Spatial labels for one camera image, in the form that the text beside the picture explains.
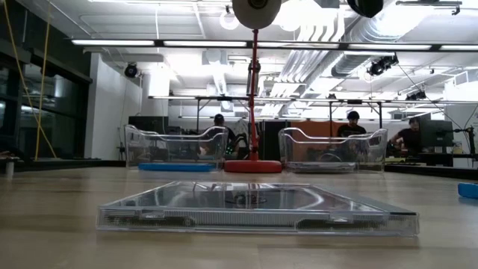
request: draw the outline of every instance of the blue object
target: blue object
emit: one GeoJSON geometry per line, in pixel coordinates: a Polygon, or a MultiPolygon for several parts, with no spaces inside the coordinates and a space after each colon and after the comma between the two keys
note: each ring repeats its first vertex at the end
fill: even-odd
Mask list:
{"type": "Polygon", "coordinates": [[[151,163],[139,164],[139,170],[148,171],[176,171],[176,172],[211,172],[214,164],[181,164],[181,163],[151,163]]]}
{"type": "Polygon", "coordinates": [[[463,197],[478,199],[478,184],[460,183],[458,184],[458,194],[463,197]]]}

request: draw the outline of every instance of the red base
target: red base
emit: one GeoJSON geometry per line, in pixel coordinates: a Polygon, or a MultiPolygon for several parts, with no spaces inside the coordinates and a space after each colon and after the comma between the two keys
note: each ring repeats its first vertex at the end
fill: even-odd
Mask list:
{"type": "Polygon", "coordinates": [[[230,173],[281,173],[279,161],[227,161],[224,170],[230,173]]]}

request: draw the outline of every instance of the clear plastic container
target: clear plastic container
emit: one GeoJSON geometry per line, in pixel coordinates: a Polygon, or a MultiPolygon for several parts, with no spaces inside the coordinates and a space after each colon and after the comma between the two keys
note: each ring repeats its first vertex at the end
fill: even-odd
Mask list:
{"type": "Polygon", "coordinates": [[[204,167],[210,164],[219,170],[227,147],[228,129],[214,126],[199,135],[172,135],[145,132],[125,126],[126,165],[187,164],[204,167]]]}
{"type": "Polygon", "coordinates": [[[383,172],[387,130],[342,137],[310,137],[301,129],[279,132],[281,162],[294,173],[383,172]]]}
{"type": "Polygon", "coordinates": [[[416,236],[418,214],[319,185],[171,182],[99,206],[114,231],[416,236]]]}

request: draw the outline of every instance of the wooden table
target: wooden table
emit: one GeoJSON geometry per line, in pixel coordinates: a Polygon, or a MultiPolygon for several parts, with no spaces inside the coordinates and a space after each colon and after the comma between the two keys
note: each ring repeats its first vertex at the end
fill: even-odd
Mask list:
{"type": "Polygon", "coordinates": [[[0,268],[478,268],[478,202],[459,199],[455,179],[406,174],[215,176],[355,191],[419,212],[417,238],[95,230],[96,206],[178,178],[161,175],[91,168],[0,179],[0,268]]]}

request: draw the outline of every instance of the yellow cable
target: yellow cable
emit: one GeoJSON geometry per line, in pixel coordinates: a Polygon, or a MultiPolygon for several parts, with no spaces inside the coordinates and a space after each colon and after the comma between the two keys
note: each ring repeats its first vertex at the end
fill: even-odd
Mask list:
{"type": "Polygon", "coordinates": [[[43,53],[43,70],[42,70],[42,86],[40,91],[40,106],[38,108],[38,127],[37,127],[37,148],[35,149],[35,161],[38,161],[38,149],[40,148],[40,127],[42,125],[42,105],[43,105],[43,90],[45,89],[45,71],[46,71],[46,55],[48,53],[48,37],[50,35],[50,14],[52,13],[52,3],[48,1],[48,13],[46,20],[46,36],[45,36],[45,51],[43,53]]]}
{"type": "MultiPolygon", "coordinates": [[[[10,24],[10,17],[8,16],[8,6],[7,6],[7,0],[4,1],[4,10],[5,10],[5,19],[7,19],[7,26],[8,26],[8,31],[9,31],[9,34],[10,34],[10,41],[12,42],[12,46],[13,46],[13,53],[15,54],[15,60],[16,60],[16,66],[18,68],[18,72],[20,74],[20,79],[22,80],[22,85],[23,85],[23,89],[25,90],[25,93],[27,95],[27,99],[28,99],[28,103],[30,104],[30,108],[31,108],[31,113],[33,114],[35,120],[37,121],[37,125],[38,125],[38,117],[37,115],[35,114],[35,111],[34,111],[34,108],[33,108],[33,104],[31,103],[31,98],[30,98],[30,94],[28,93],[28,88],[27,88],[27,84],[25,83],[25,78],[23,77],[23,72],[22,72],[22,66],[20,65],[20,60],[19,60],[19,57],[18,57],[18,51],[16,50],[16,45],[15,45],[15,40],[13,38],[13,31],[12,31],[12,26],[10,24]]],[[[52,145],[50,144],[50,141],[48,140],[48,138],[46,137],[46,134],[45,134],[45,131],[43,131],[43,128],[40,126],[40,130],[43,134],[43,137],[45,138],[46,140],[46,143],[48,144],[50,150],[52,151],[52,154],[55,158],[57,158],[56,154],[55,154],[55,151],[53,150],[53,147],[52,145]]]]}

